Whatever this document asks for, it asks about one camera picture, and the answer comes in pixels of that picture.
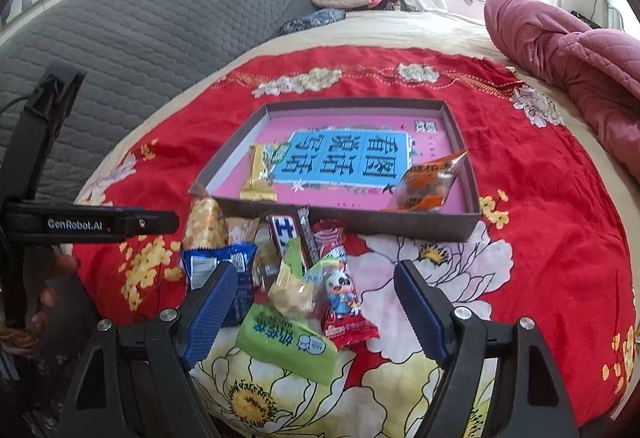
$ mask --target qr code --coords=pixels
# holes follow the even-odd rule
[[[415,132],[418,133],[435,133],[436,132],[436,123],[429,122],[428,120],[416,120],[415,121]]]

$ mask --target metal bolt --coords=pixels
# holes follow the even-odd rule
[[[105,332],[109,329],[111,329],[111,321],[109,319],[102,319],[99,323],[98,323],[98,331],[99,332]]]
[[[533,319],[530,317],[523,317],[520,319],[520,326],[522,326],[526,330],[532,330],[536,327],[536,323],[533,322]]]
[[[458,308],[453,310],[453,313],[458,319],[462,319],[463,321],[466,321],[467,319],[471,319],[471,315],[472,315],[471,310],[464,306],[459,306]]]
[[[178,316],[178,312],[173,308],[167,308],[166,310],[162,310],[160,312],[160,320],[164,322],[173,321]]]

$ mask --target gray quilted fabric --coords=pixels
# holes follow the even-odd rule
[[[314,11],[309,0],[65,0],[0,47],[0,105],[53,59],[88,72],[40,182],[73,201],[108,152],[180,92]],[[0,158],[21,107],[0,118]]]

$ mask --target human hand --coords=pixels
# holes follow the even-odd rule
[[[56,256],[51,265],[48,279],[71,274],[79,266],[78,259],[73,256]],[[40,293],[40,304],[43,307],[53,308],[57,300],[56,291],[51,286],[46,285]],[[47,322],[48,317],[43,310],[40,310],[31,318],[31,324],[27,330],[8,328],[0,319],[0,348],[12,355],[20,355],[22,357],[33,355]]]

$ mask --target pink quilt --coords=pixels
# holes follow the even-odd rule
[[[488,0],[484,19],[498,49],[566,91],[602,146],[640,181],[640,41],[592,30],[538,0]]]

